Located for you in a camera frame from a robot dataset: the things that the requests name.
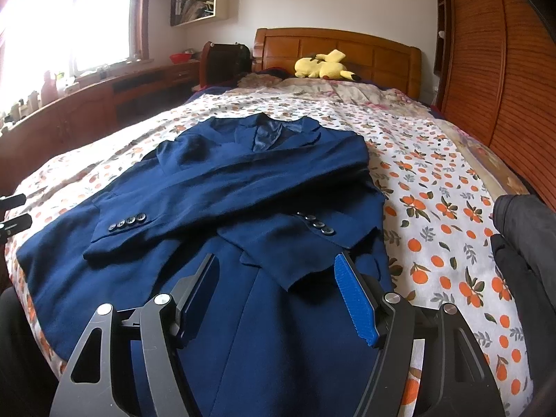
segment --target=dark clothing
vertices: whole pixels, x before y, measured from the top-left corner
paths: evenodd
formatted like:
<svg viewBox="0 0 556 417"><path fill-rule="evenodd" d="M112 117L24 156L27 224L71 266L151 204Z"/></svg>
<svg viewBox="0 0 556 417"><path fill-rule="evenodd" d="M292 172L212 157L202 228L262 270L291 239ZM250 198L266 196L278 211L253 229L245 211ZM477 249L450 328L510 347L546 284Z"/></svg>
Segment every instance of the dark clothing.
<svg viewBox="0 0 556 417"><path fill-rule="evenodd" d="M529 374L537 392L556 370L556 314L542 283L502 235L490 238L494 261L515 299L521 321Z"/></svg>
<svg viewBox="0 0 556 417"><path fill-rule="evenodd" d="M202 415L353 414L377 351L330 267L349 249L392 289L368 161L363 137L308 117L211 118L162 142L19 248L46 339L68 359L98 305L142 306L213 253L216 285L179 351Z"/></svg>
<svg viewBox="0 0 556 417"><path fill-rule="evenodd" d="M16 290L7 288L0 296L0 415L48 417L57 385Z"/></svg>
<svg viewBox="0 0 556 417"><path fill-rule="evenodd" d="M515 299L535 392L556 370L556 214L531 195L494 203L494 260Z"/></svg>
<svg viewBox="0 0 556 417"><path fill-rule="evenodd" d="M521 255L556 309L556 213L531 195L496 199L494 227Z"/></svg>
<svg viewBox="0 0 556 417"><path fill-rule="evenodd" d="M552 370L542 388L535 390L535 396L519 417L554 417L556 415L556 369Z"/></svg>

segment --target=wooden wardrobe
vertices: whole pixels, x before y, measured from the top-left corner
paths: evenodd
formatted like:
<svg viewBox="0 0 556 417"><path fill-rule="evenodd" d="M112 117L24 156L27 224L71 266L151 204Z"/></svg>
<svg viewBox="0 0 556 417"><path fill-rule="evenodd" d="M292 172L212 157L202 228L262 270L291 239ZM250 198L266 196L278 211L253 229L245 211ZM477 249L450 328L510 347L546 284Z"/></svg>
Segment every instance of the wooden wardrobe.
<svg viewBox="0 0 556 417"><path fill-rule="evenodd" d="M556 209L556 44L527 0L448 0L445 117Z"/></svg>

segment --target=window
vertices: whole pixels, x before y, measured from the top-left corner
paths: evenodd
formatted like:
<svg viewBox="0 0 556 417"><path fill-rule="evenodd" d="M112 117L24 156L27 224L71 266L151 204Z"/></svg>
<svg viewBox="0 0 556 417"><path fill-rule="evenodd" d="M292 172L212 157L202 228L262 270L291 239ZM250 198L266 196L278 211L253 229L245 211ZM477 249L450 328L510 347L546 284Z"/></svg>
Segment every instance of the window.
<svg viewBox="0 0 556 417"><path fill-rule="evenodd" d="M9 0L0 13L0 112L40 91L45 71L74 76L146 59L142 5L146 0Z"/></svg>

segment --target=metal screw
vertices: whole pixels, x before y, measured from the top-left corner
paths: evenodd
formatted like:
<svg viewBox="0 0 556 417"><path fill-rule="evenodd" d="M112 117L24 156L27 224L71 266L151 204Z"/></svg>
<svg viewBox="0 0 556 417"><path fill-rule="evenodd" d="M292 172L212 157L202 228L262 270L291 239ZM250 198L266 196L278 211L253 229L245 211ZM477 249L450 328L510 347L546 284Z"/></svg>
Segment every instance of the metal screw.
<svg viewBox="0 0 556 417"><path fill-rule="evenodd" d="M111 310L112 310L112 304L105 302L104 304L98 306L97 313L99 315L107 315L110 313Z"/></svg>
<svg viewBox="0 0 556 417"><path fill-rule="evenodd" d="M458 308L450 303L444 304L444 312L450 315L455 315L456 313L458 313Z"/></svg>
<svg viewBox="0 0 556 417"><path fill-rule="evenodd" d="M160 295L155 296L155 304L159 306L165 305L167 302L170 302L170 295L166 293L161 293Z"/></svg>
<svg viewBox="0 0 556 417"><path fill-rule="evenodd" d="M384 300L386 302L389 302L390 304L397 304L398 302L400 302L400 295L398 295L397 293L387 293L384 297Z"/></svg>

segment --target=pikachu plush toy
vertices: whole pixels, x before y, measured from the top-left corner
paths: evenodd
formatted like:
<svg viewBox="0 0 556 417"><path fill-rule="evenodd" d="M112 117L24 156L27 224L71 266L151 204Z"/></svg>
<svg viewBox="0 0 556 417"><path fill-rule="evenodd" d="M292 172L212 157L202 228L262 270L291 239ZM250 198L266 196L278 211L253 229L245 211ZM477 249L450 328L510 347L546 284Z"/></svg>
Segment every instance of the pikachu plush toy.
<svg viewBox="0 0 556 417"><path fill-rule="evenodd" d="M327 55L314 55L312 58L301 58L295 63L295 76L298 78L324 78L326 80L341 80L345 78L358 82L361 77L348 72L340 63L346 57L339 50L332 50Z"/></svg>

